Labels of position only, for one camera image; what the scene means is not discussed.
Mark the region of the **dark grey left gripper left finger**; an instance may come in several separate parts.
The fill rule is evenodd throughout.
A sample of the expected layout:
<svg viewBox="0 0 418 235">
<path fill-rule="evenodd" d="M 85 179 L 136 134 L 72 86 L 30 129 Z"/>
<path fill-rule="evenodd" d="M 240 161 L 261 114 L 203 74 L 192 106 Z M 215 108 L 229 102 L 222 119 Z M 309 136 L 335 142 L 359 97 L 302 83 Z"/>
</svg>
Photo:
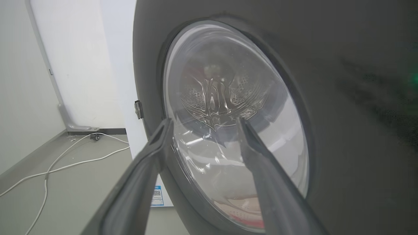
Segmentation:
<svg viewBox="0 0 418 235">
<path fill-rule="evenodd" d="M 173 120 L 164 119 L 81 235 L 145 235 L 158 174 L 166 168 Z"/>
</svg>

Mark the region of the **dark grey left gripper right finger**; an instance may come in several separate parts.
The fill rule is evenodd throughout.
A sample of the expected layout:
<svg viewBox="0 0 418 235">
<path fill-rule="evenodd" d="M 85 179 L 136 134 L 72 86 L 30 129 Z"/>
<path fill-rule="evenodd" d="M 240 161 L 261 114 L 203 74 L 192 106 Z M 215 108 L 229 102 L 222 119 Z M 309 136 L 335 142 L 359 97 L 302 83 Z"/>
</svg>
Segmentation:
<svg viewBox="0 0 418 235">
<path fill-rule="evenodd" d="M 253 127 L 236 121 L 241 156 L 251 171 L 266 235 L 329 235 Z"/>
</svg>

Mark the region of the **grey washing machine door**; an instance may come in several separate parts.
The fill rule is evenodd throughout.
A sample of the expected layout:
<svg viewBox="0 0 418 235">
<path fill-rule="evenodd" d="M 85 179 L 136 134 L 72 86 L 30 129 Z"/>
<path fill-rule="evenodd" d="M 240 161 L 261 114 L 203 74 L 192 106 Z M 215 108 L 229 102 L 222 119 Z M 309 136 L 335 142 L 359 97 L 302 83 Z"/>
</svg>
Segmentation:
<svg viewBox="0 0 418 235">
<path fill-rule="evenodd" d="M 243 118 L 329 235 L 418 235 L 418 0 L 137 0 L 133 65 L 160 176 L 190 234 L 242 229 Z"/>
</svg>

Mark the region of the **white washing machine body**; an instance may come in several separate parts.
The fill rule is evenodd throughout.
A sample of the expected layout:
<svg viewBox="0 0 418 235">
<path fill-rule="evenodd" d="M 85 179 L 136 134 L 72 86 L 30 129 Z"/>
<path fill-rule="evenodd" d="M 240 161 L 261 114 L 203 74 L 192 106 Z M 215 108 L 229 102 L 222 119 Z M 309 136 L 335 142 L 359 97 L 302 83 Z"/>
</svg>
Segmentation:
<svg viewBox="0 0 418 235">
<path fill-rule="evenodd" d="M 112 77 L 132 158 L 144 148 L 147 135 L 142 119 L 138 119 L 138 100 L 133 65 L 133 25 L 137 0 L 99 0 L 103 28 L 108 47 Z"/>
</svg>

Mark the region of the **blue QR code sticker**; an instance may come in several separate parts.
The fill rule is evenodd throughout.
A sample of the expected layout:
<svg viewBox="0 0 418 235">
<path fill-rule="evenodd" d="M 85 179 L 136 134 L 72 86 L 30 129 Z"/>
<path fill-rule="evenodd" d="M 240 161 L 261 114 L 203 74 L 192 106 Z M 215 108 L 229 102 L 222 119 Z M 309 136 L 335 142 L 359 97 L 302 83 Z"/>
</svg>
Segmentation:
<svg viewBox="0 0 418 235">
<path fill-rule="evenodd" d="M 163 194 L 161 185 L 156 185 L 153 191 L 153 195 L 151 198 L 151 207 L 163 207 L 164 201 L 163 201 Z"/>
</svg>

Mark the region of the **red and white clothing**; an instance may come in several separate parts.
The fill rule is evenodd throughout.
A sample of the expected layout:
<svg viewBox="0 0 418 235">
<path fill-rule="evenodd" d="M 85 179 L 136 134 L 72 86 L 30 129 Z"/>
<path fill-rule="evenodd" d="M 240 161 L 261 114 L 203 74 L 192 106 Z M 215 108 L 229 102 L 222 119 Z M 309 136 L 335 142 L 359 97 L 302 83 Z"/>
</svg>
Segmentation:
<svg viewBox="0 0 418 235">
<path fill-rule="evenodd" d="M 265 225 L 257 195 L 213 200 L 215 208 L 228 220 L 247 231 L 264 233 Z"/>
</svg>

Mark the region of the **white partition panel with caster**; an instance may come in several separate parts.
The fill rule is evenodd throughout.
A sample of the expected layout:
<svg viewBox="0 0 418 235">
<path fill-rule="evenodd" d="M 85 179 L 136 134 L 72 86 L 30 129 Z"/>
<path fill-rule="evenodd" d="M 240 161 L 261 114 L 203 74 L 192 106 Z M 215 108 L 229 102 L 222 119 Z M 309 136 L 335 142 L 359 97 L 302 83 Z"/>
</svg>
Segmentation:
<svg viewBox="0 0 418 235">
<path fill-rule="evenodd" d="M 125 135 L 100 0 L 25 0 L 67 132 Z"/>
</svg>

